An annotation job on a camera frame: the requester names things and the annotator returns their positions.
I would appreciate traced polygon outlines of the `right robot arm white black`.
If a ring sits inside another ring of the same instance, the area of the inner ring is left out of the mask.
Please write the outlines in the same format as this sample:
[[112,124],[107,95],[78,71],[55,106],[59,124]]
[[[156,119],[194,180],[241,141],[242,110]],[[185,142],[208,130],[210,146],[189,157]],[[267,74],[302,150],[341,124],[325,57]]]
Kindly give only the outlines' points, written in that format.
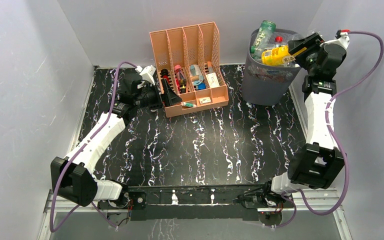
[[307,134],[285,173],[237,197],[244,207],[275,207],[292,193],[327,189],[346,169],[346,154],[334,137],[332,109],[337,94],[334,76],[346,58],[349,43],[349,31],[343,29],[333,40],[325,41],[313,33],[286,45],[265,48],[259,58],[255,58],[255,50],[247,54],[241,93],[249,103],[278,103],[298,71],[306,70],[302,92]]

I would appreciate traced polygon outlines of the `yellow juice bottle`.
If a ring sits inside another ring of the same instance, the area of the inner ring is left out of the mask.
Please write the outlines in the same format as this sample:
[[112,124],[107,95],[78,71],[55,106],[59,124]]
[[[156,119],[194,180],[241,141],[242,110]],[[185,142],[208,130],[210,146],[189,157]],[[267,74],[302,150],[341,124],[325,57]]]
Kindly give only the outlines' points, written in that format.
[[287,45],[265,50],[261,55],[261,62],[267,66],[281,66],[294,62],[296,58],[289,53]]

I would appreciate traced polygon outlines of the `green tinted bottle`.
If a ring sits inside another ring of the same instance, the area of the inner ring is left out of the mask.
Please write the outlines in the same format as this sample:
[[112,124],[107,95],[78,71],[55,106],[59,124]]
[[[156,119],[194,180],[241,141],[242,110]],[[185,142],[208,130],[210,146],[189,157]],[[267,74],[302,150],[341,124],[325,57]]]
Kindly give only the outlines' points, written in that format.
[[260,24],[254,42],[250,47],[250,54],[261,58],[265,48],[268,46],[271,37],[273,36],[277,25],[269,20],[263,20]]

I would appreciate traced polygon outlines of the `clear bottle red blue label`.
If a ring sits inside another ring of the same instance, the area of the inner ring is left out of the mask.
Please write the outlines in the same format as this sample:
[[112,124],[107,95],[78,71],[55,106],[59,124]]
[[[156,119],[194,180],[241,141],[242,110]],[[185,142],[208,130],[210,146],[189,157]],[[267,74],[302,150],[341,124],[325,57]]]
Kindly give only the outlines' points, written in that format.
[[281,46],[284,44],[282,36],[276,36],[274,42],[277,46]]

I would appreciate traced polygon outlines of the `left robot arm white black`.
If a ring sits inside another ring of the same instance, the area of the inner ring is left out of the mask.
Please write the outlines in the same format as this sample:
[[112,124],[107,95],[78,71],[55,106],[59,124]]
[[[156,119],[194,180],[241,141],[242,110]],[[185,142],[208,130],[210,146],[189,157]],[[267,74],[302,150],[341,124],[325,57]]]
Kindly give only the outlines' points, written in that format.
[[117,208],[127,206],[130,198],[125,184],[93,177],[98,160],[139,109],[158,110],[182,102],[176,87],[166,77],[158,81],[156,74],[127,74],[114,84],[114,89],[109,110],[101,114],[86,137],[65,157],[56,157],[51,162],[55,197],[82,207],[94,201],[110,201]]

